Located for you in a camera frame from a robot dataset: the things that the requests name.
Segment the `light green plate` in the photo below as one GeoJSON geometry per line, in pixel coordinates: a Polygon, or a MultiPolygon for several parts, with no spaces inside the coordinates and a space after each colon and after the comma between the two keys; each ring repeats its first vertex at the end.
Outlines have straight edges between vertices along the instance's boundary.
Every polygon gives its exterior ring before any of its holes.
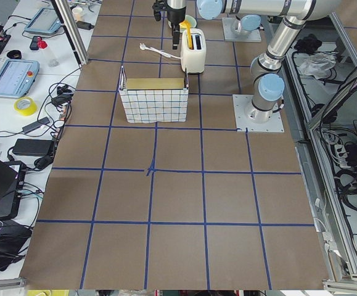
{"type": "MultiPolygon", "coordinates": [[[[185,16],[185,21],[187,21],[190,24],[191,28],[196,28],[197,27],[197,21],[194,17],[192,17],[191,15],[187,15],[185,16]]],[[[184,31],[186,29],[186,26],[180,24],[180,31],[184,31]]]]}

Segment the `white two-slot toaster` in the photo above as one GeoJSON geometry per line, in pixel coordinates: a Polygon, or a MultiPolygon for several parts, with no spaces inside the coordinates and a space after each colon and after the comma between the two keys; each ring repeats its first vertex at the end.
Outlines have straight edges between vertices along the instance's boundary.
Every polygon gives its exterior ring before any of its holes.
{"type": "Polygon", "coordinates": [[[187,30],[182,33],[181,43],[181,68],[187,70],[188,74],[203,73],[205,70],[205,58],[207,46],[202,30],[191,28],[193,49],[189,48],[187,30]]]}

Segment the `black phone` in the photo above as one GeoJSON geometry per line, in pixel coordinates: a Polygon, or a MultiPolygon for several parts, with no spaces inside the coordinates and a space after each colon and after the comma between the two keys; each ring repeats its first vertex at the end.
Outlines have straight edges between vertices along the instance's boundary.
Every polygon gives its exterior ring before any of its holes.
{"type": "Polygon", "coordinates": [[[42,37],[35,35],[34,37],[32,37],[31,43],[30,43],[30,50],[31,51],[38,51],[39,50],[39,46],[38,43],[42,41],[42,37]]]}

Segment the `blue teach pendant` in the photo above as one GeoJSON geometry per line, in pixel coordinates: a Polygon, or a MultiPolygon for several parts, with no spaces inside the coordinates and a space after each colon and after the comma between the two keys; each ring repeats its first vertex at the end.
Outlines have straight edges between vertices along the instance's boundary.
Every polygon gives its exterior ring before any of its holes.
{"type": "Polygon", "coordinates": [[[61,27],[53,8],[41,8],[24,28],[24,32],[36,35],[53,35],[61,27]]]}
{"type": "Polygon", "coordinates": [[[6,60],[0,69],[0,97],[23,97],[29,92],[38,72],[38,61],[6,60]]]}

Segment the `bread slice with orange crust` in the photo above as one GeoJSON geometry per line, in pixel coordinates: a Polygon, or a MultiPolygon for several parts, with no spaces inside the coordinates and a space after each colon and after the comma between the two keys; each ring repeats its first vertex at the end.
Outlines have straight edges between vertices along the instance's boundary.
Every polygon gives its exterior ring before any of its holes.
{"type": "Polygon", "coordinates": [[[184,20],[183,22],[181,22],[179,24],[180,29],[182,29],[183,31],[187,32],[187,44],[188,44],[188,48],[189,49],[193,49],[193,41],[192,41],[192,35],[191,35],[191,23],[187,20],[184,20]]]}

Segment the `aluminium frame post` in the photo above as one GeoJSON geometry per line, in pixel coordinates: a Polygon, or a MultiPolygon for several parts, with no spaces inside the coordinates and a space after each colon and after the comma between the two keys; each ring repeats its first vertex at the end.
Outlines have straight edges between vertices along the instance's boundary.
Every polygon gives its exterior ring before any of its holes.
{"type": "Polygon", "coordinates": [[[51,0],[51,4],[61,25],[63,26],[65,35],[71,46],[77,64],[79,66],[86,65],[88,63],[88,53],[80,36],[72,10],[70,9],[67,1],[51,0]]]}

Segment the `black power adapter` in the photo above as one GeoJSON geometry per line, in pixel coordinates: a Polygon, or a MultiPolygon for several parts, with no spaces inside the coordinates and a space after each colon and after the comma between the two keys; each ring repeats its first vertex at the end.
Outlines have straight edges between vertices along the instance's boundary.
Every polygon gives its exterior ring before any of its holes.
{"type": "Polygon", "coordinates": [[[21,156],[43,157],[50,153],[52,144],[51,140],[45,139],[17,139],[12,153],[21,156]]]}

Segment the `white paper cup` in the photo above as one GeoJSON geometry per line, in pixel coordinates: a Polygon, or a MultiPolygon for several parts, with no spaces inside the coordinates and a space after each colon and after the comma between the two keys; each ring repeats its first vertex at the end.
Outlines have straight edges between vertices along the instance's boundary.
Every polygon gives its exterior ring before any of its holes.
{"type": "Polygon", "coordinates": [[[72,9],[72,14],[76,22],[84,21],[84,10],[81,7],[74,7],[72,9]]]}

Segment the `clear bottle with red cap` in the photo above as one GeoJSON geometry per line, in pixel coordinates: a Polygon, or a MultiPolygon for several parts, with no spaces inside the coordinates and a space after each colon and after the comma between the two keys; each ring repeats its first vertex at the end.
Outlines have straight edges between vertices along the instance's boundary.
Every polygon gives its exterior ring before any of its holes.
{"type": "Polygon", "coordinates": [[[47,60],[47,64],[49,67],[56,67],[59,65],[59,61],[57,60],[57,57],[55,56],[55,54],[53,53],[52,49],[49,47],[47,42],[45,42],[45,40],[38,38],[37,45],[39,50],[47,60]]]}

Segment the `yellow tape roll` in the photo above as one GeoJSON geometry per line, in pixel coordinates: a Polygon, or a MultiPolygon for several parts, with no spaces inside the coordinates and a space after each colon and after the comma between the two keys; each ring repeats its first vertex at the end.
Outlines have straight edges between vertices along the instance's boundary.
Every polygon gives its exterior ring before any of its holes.
{"type": "Polygon", "coordinates": [[[30,97],[21,97],[14,102],[15,111],[21,116],[30,116],[36,113],[37,105],[30,97]]]}

